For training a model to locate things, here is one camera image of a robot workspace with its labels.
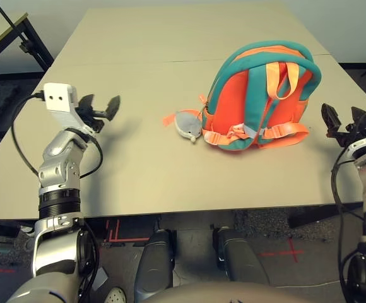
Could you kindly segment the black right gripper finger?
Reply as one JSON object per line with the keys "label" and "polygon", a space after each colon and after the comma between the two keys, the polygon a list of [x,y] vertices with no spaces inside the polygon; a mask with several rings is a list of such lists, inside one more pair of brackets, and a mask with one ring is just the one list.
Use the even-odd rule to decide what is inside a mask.
{"label": "black right gripper finger", "polygon": [[358,107],[351,107],[353,127],[366,127],[366,110]]}
{"label": "black right gripper finger", "polygon": [[338,119],[338,113],[334,107],[328,104],[322,104],[321,116],[328,128],[328,133],[334,133],[338,131],[339,127],[341,126],[341,122]]}

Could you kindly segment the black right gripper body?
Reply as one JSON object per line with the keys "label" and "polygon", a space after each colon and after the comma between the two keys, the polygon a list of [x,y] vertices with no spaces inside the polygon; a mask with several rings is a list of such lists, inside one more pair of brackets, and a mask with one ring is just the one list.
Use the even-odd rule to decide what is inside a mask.
{"label": "black right gripper body", "polygon": [[326,136],[334,138],[340,147],[347,147],[350,144],[366,138],[366,120],[358,124],[354,122],[346,126],[346,131],[339,131],[340,122],[327,122],[328,131]]}

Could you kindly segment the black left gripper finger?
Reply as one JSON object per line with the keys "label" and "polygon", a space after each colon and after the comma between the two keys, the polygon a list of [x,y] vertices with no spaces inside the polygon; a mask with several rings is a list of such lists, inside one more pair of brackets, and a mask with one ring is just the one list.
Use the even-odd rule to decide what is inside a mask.
{"label": "black left gripper finger", "polygon": [[117,96],[110,99],[110,101],[107,105],[107,108],[105,110],[106,119],[108,121],[111,121],[115,117],[115,115],[117,114],[117,112],[119,110],[120,104],[121,104],[121,96],[120,95],[117,95]]}
{"label": "black left gripper finger", "polygon": [[83,96],[78,102],[76,111],[78,114],[93,114],[93,102],[94,94]]}

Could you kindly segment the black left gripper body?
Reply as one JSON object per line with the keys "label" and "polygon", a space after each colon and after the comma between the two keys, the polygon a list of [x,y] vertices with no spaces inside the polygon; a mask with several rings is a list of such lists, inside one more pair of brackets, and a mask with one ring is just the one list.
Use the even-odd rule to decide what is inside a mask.
{"label": "black left gripper body", "polygon": [[101,132],[104,127],[103,120],[108,118],[107,113],[104,110],[77,108],[76,113],[87,126],[93,129],[94,133]]}

